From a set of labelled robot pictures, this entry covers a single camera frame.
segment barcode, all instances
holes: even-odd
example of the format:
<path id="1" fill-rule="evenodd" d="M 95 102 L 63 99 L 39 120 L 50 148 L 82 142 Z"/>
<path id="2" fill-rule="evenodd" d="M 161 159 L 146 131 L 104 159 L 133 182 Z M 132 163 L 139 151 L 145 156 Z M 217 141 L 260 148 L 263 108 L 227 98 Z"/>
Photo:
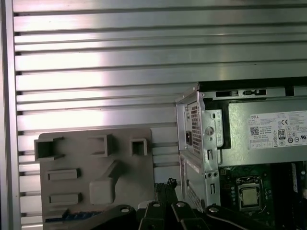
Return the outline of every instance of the barcode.
<path id="1" fill-rule="evenodd" d="M 259 127 L 258 126 L 251 127 L 250 128 L 250 134 L 252 136 L 259 135 Z"/>

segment aluminum panel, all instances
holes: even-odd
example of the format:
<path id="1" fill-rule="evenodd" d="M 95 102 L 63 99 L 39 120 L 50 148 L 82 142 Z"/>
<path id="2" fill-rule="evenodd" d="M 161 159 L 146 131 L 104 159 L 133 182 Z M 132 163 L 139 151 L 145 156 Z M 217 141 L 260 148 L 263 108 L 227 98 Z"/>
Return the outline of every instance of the aluminum panel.
<path id="1" fill-rule="evenodd" d="M 272 23 L 303 23 L 307 21 L 304 8 L 147 11 L 18 16 L 14 18 L 16 32 L 84 30 L 110 28 L 142 28 L 160 26 L 250 25 Z"/>
<path id="2" fill-rule="evenodd" d="M 300 5 L 306 0 L 282 1 L 231 1 L 231 0 L 70 0 L 69 4 L 58 0 L 14 0 L 15 12 L 36 11 L 75 11 L 105 9 L 142 9 L 142 8 L 177 8 L 177 7 L 210 7 L 210 6 L 254 6 L 254 5 Z"/>
<path id="3" fill-rule="evenodd" d="M 39 134 L 151 127 L 166 182 L 179 179 L 171 100 L 191 82 L 307 76 L 306 0 L 13 1 L 23 229 L 42 229 L 27 185 Z"/>

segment screw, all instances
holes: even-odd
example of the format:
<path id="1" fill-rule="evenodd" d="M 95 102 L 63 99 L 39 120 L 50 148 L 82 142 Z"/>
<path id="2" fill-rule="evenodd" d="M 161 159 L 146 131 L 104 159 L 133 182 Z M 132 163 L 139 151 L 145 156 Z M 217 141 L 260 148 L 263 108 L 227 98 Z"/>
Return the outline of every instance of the screw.
<path id="1" fill-rule="evenodd" d="M 211 207 L 209 209 L 209 211 L 212 212 L 212 213 L 217 213 L 219 210 L 217 208 L 215 208 L 215 207 Z"/>
<path id="2" fill-rule="evenodd" d="M 177 203 L 176 205 L 177 205 L 178 207 L 184 207 L 184 206 L 185 206 L 185 204 L 182 203 L 182 202 L 179 202 L 179 203 Z"/>
<path id="3" fill-rule="evenodd" d="M 129 208 L 123 208 L 121 212 L 129 212 Z"/>

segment rectangular slot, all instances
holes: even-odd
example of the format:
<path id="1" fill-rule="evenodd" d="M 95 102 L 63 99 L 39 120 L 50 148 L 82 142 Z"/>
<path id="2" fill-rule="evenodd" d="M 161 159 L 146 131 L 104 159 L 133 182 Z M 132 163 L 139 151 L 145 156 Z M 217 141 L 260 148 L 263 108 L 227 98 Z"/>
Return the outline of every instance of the rectangular slot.
<path id="1" fill-rule="evenodd" d="M 138 141 L 132 143 L 133 154 L 143 156 L 144 155 L 144 142 Z"/>
<path id="2" fill-rule="evenodd" d="M 212 154 L 212 150 L 211 149 L 207 151 L 207 157 L 208 157 L 209 161 L 213 159 L 213 154 Z"/>
<path id="3" fill-rule="evenodd" d="M 215 93 L 216 97 L 237 97 L 239 93 L 237 90 L 235 91 L 219 91 Z"/>
<path id="4" fill-rule="evenodd" d="M 130 141 L 131 155 L 147 156 L 147 140 L 146 139 L 133 139 Z"/>
<path id="5" fill-rule="evenodd" d="M 79 177 L 77 169 L 54 170 L 48 172 L 49 181 L 72 180 Z"/>
<path id="6" fill-rule="evenodd" d="M 215 184 L 210 185 L 211 194 L 215 194 Z"/>
<path id="7" fill-rule="evenodd" d="M 50 195 L 49 203 L 51 205 L 76 205 L 80 201 L 80 194 L 61 194 Z"/>
<path id="8" fill-rule="evenodd" d="M 91 156 L 108 157 L 111 154 L 111 135 L 90 136 L 88 140 Z"/>

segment green circuit board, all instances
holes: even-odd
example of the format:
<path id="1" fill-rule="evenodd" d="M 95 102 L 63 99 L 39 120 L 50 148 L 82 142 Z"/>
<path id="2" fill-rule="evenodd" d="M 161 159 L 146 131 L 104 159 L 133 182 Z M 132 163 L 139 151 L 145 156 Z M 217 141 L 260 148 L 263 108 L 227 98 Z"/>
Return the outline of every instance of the green circuit board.
<path id="1" fill-rule="evenodd" d="M 270 165 L 220 168 L 221 205 L 275 226 Z"/>

